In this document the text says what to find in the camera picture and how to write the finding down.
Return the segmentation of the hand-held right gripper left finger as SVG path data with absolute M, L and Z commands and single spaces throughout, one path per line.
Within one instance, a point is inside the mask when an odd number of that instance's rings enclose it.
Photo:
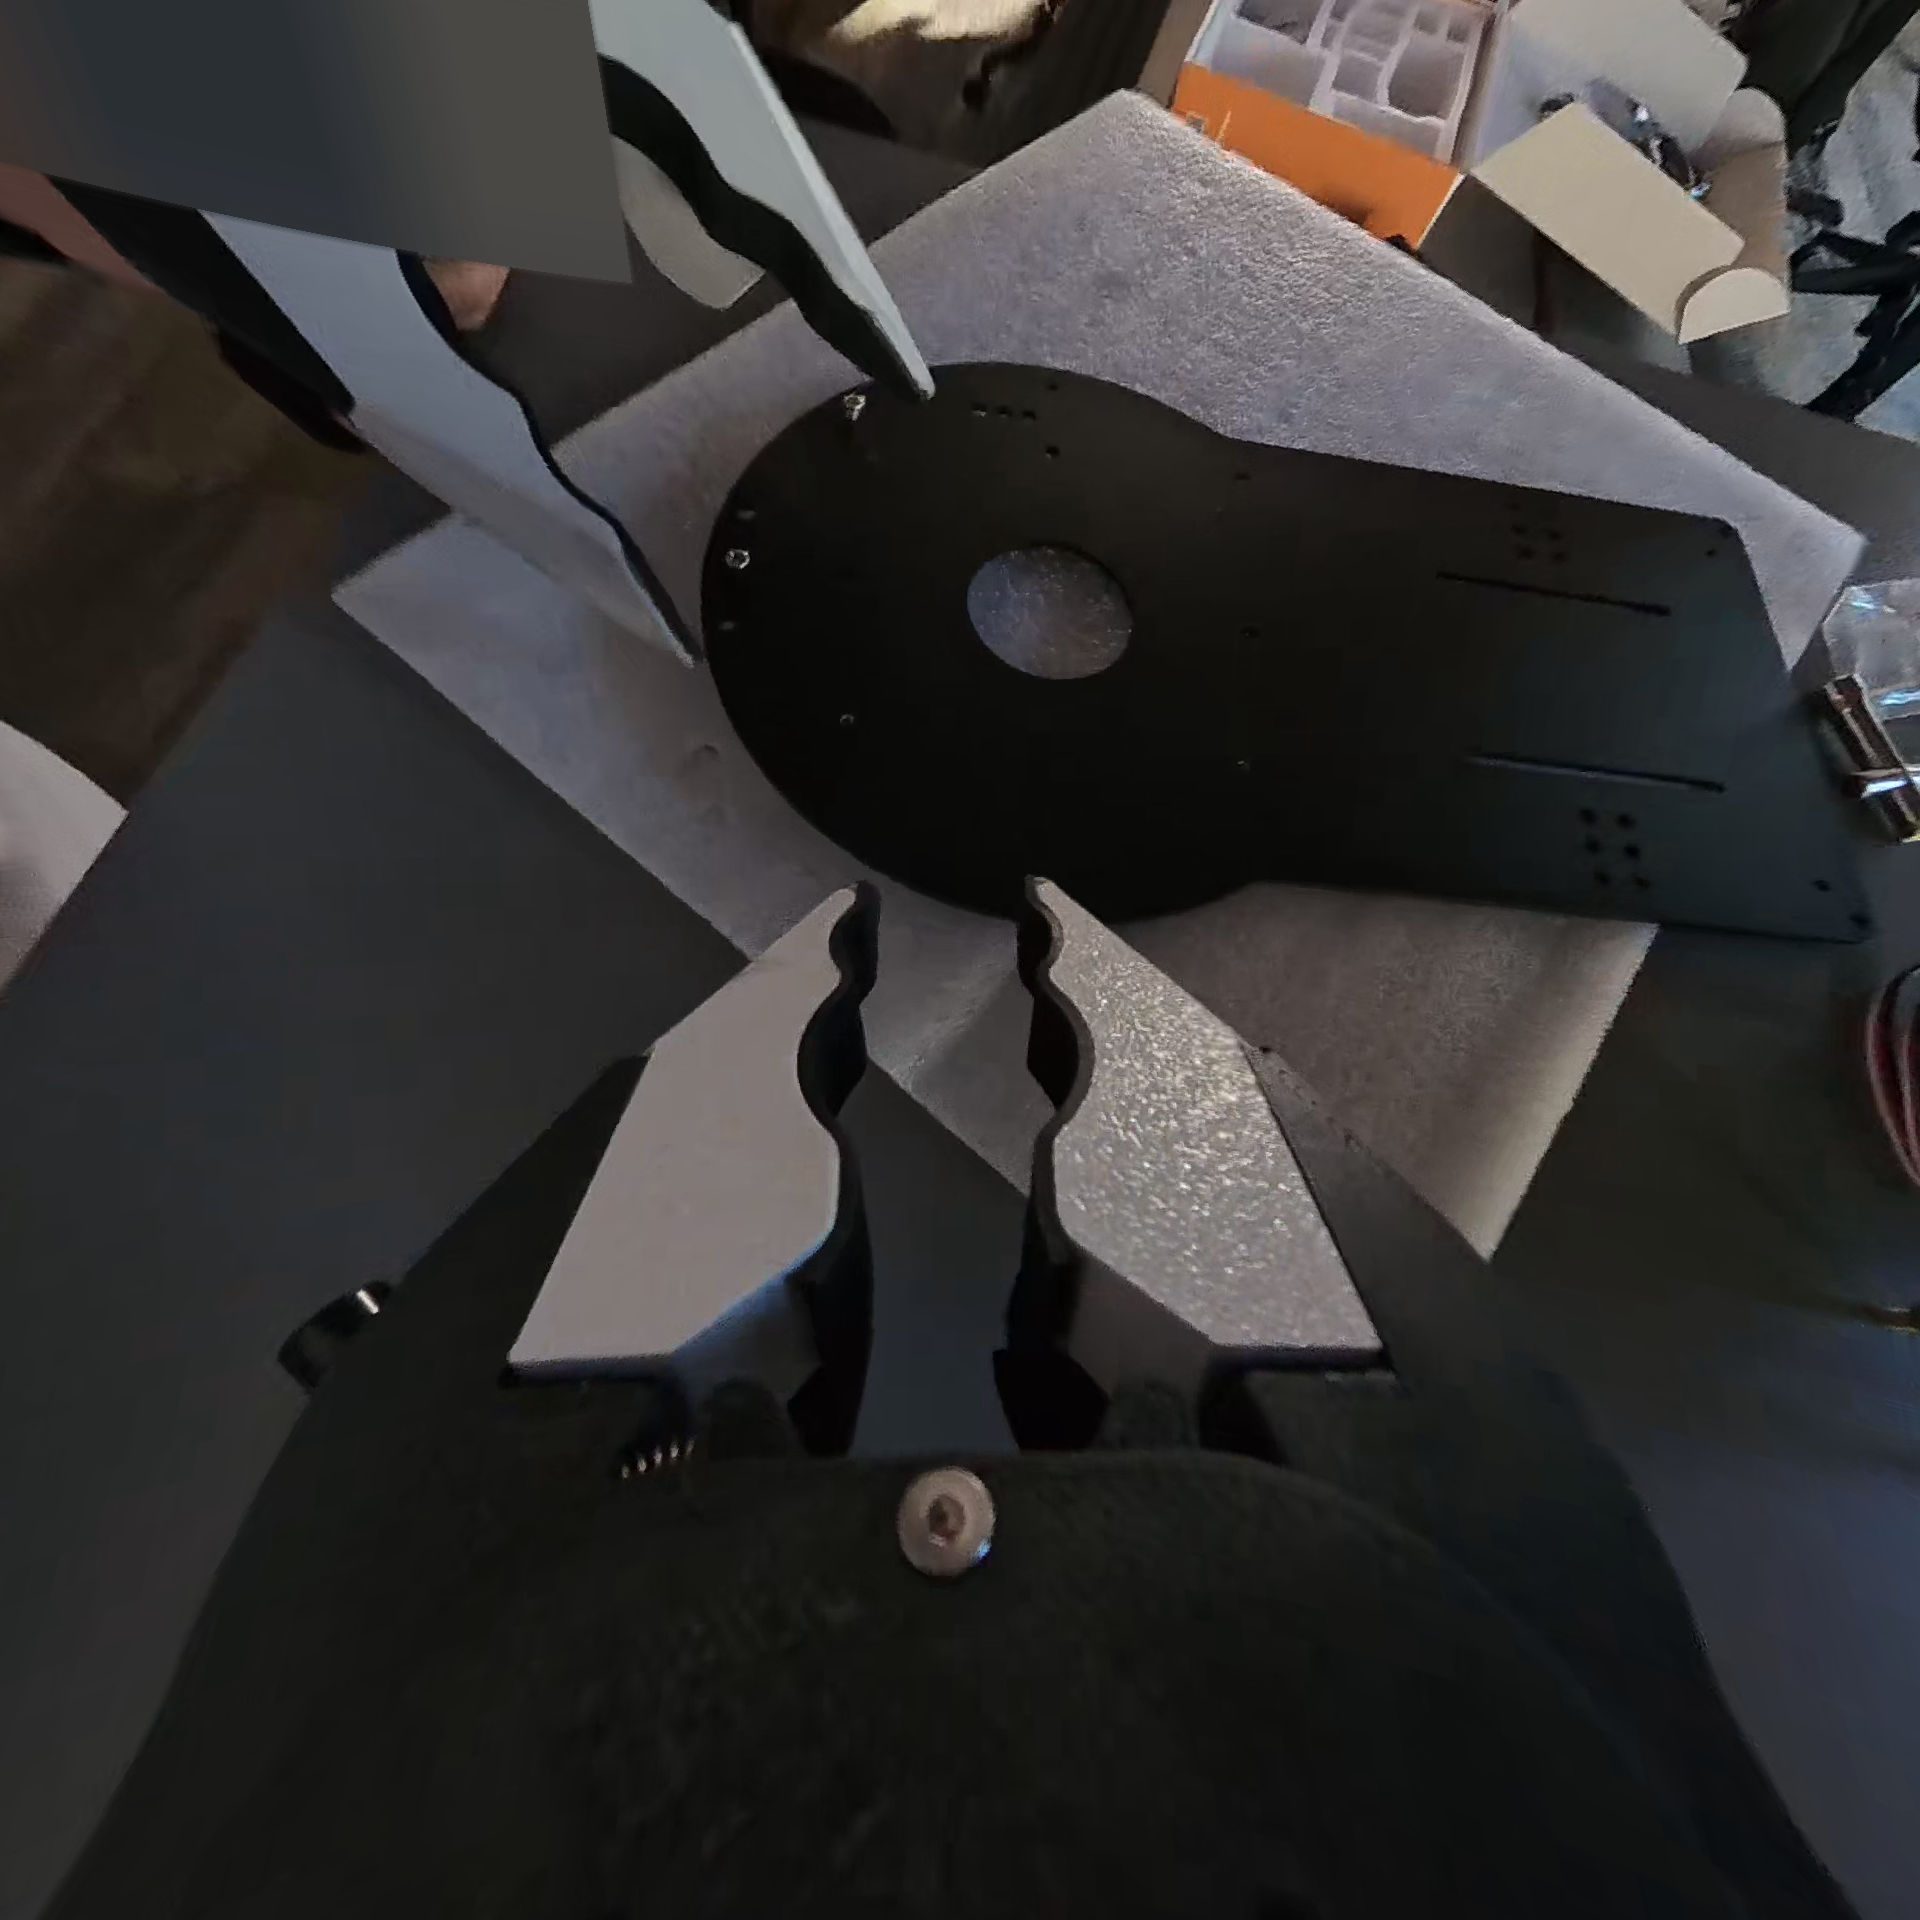
M 816 1376 L 859 1346 L 837 1118 L 869 1060 L 877 906 L 864 883 L 828 894 L 648 1046 L 516 1376 Z

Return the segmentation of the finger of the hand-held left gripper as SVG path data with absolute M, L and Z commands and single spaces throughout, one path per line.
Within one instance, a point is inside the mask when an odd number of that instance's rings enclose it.
M 436 284 L 389 248 L 208 214 L 350 394 L 391 466 L 637 640 L 702 649 L 624 526 L 557 466 L 536 421 L 446 329 Z
M 589 2 L 615 188 L 637 248 L 720 308 L 763 276 L 862 374 L 933 373 L 749 37 L 705 2 Z

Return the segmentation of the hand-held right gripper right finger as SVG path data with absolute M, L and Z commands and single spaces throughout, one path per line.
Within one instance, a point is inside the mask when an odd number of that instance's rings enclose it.
M 1024 886 L 1019 1353 L 1086 1373 L 1365 1370 L 1382 1342 L 1249 1049 L 1056 883 Z

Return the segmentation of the black metal base plate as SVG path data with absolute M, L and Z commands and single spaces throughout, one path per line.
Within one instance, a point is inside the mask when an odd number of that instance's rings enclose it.
M 864 869 L 996 920 L 1047 877 L 1108 924 L 1292 883 L 1869 936 L 1860 806 L 1728 521 L 1051 368 L 864 394 L 765 443 L 702 572 L 727 723 Z

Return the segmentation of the grey foam sheet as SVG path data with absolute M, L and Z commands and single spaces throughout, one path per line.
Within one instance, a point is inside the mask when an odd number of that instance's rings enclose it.
M 1134 93 L 933 201 L 877 262 L 949 364 L 1111 377 L 1246 441 L 1728 521 L 1789 662 L 1864 553 L 1853 526 Z M 777 797 L 705 673 L 467 521 L 335 602 L 733 948 L 869 875 Z M 1257 884 L 1135 940 L 1491 1254 L 1649 933 Z

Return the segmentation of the orange parts box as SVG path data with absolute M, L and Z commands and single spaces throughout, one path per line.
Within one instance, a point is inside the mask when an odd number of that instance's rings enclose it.
M 1214 2 L 1167 107 L 1311 204 L 1422 254 L 1463 173 L 1507 5 Z

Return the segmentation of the person's white shirt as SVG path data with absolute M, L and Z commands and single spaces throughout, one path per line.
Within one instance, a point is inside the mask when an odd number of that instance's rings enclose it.
M 3 725 L 3 982 L 20 971 L 125 806 L 39 740 Z

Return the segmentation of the open cardboard box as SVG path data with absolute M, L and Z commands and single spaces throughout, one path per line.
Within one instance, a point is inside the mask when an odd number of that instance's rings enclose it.
M 1692 350 L 1792 308 L 1785 116 L 1731 5 L 1473 5 L 1448 166 L 1414 259 L 1513 323 Z

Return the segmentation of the clear plastic bag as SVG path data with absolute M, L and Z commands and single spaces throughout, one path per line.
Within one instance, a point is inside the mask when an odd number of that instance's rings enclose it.
M 1846 586 L 1819 637 L 1832 678 L 1853 678 L 1891 725 L 1918 721 L 1918 578 Z

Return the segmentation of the small metal bracket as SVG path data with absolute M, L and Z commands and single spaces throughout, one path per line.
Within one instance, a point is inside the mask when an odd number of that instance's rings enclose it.
M 1891 842 L 1918 842 L 1918 770 L 1893 740 L 1859 675 L 1835 675 L 1821 691 L 1839 746 L 1844 780 Z

